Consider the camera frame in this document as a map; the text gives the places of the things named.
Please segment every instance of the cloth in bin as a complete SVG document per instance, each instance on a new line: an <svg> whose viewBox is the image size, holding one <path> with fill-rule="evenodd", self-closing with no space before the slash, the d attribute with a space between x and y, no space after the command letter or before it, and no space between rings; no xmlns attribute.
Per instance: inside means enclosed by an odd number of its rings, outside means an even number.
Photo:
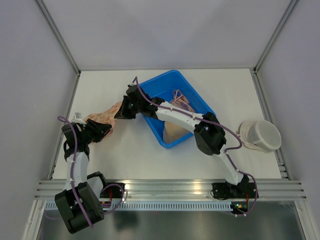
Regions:
<svg viewBox="0 0 320 240"><path fill-rule="evenodd" d="M182 92L178 89L173 90L173 99L170 103L183 110L187 110L189 112L195 113L195 110L189 105L188 99L182 94ZM189 131L185 128L176 125L172 122L165 121L164 129L163 129L163 141L166 144L172 143L175 140L182 138L184 135L188 134Z"/></svg>

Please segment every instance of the patterned fabric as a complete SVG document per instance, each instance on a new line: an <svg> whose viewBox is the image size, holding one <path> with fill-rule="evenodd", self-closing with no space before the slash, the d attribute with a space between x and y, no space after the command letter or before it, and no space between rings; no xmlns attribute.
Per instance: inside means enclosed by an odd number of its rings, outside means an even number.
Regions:
<svg viewBox="0 0 320 240"><path fill-rule="evenodd" d="M91 120L93 120L97 123L100 123L100 124L111 124L112 128L111 128L110 132L106 135L106 136L109 136L114 131L114 127L116 125L115 115L119 111L121 104L122 104L122 101L117 102L115 105L113 105L111 108L109 108L105 112L92 113L89 116L87 116L84 119L84 121L86 122L88 119L91 119Z"/></svg>

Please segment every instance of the white wall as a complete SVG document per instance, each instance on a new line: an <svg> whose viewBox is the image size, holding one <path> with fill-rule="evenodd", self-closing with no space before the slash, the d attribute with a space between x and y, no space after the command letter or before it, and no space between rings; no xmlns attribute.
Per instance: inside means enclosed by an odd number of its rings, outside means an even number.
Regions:
<svg viewBox="0 0 320 240"><path fill-rule="evenodd" d="M275 42L260 77L293 178L320 225L320 1L302 0Z"/></svg>
<svg viewBox="0 0 320 240"><path fill-rule="evenodd" d="M34 1L0 1L0 32L0 239L18 240L76 75Z"/></svg>
<svg viewBox="0 0 320 240"><path fill-rule="evenodd" d="M81 70L253 67L290 0L44 0Z"/></svg>

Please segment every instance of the white tabletop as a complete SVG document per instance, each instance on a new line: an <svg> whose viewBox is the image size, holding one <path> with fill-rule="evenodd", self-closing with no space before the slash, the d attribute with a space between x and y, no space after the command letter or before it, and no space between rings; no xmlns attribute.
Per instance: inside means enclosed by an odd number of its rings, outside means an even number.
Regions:
<svg viewBox="0 0 320 240"><path fill-rule="evenodd" d="M102 113L123 99L127 85L138 76L142 83L165 70L83 71L71 108L82 118ZM206 103L215 111L219 122L233 131L246 120L263 120L256 90L248 69L180 70ZM227 146L237 140L226 133ZM107 179L223 179L217 159L198 150L194 137L172 149L163 148L142 115L133 120L118 120L112 135L92 143L88 174L100 171ZM67 164L61 148L53 178L67 177ZM274 153L245 147L230 151L242 171L258 179L281 178Z"/></svg>

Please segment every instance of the blue tray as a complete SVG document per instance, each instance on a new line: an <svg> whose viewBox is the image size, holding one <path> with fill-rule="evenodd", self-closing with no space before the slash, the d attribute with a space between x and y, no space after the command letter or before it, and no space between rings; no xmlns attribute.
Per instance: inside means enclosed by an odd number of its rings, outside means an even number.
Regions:
<svg viewBox="0 0 320 240"><path fill-rule="evenodd" d="M206 102L200 97L196 90L190 85L190 83L178 70L167 71L159 76L156 76L148 81L141 83L140 86L144 90L144 92L148 94L151 98L159 97L166 100L167 102L170 102L174 98L172 93L173 90L179 89L183 93L183 95L186 96L190 106L195 110L196 113L214 113L212 109L206 104ZM165 147L166 149L171 149L174 146L182 143L183 141L193 136L193 133L190 132L187 135L184 135L183 137L171 143L165 143L163 141L165 123L163 121L156 120L153 118L148 118L145 116L143 117L148 123L158 142L161 144L161 146Z"/></svg>

